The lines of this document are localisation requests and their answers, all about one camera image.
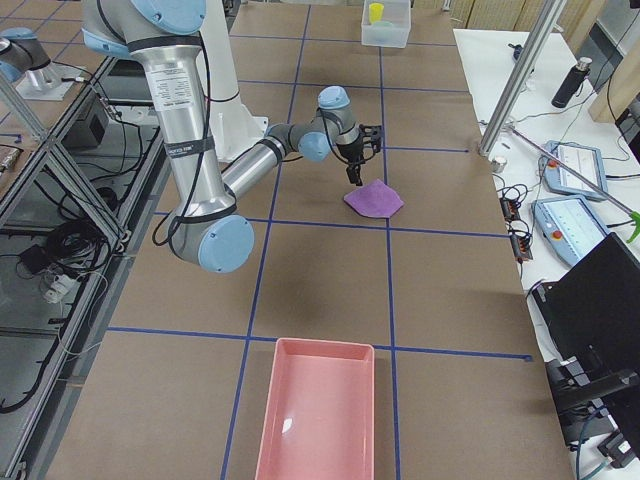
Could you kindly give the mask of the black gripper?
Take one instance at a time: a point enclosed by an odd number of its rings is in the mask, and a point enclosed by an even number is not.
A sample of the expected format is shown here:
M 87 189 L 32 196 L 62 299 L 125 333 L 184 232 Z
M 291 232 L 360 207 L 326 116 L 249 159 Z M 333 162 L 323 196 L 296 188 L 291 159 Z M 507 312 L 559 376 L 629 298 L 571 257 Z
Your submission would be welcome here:
M 362 185 L 361 165 L 364 160 L 364 144 L 361 140 L 355 140 L 348 144 L 337 144 L 338 152 L 344 162 L 348 181 L 356 186 Z

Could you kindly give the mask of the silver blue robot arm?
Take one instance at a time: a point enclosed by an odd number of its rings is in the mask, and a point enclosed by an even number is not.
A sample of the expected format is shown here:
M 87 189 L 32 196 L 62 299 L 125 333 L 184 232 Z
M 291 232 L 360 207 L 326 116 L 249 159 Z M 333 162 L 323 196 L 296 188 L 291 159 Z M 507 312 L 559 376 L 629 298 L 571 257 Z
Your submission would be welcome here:
M 293 152 L 341 155 L 360 184 L 366 128 L 341 86 L 321 91 L 310 122 L 258 128 L 220 167 L 217 141 L 242 135 L 253 119 L 239 98 L 222 2 L 85 1 L 82 12 L 88 48 L 144 69 L 180 196 L 163 242 L 181 260 L 214 273 L 242 266 L 255 236 L 237 200 Z
M 82 71 L 52 61 L 36 34 L 26 27 L 1 32 L 1 74 L 27 100 L 62 101 Z

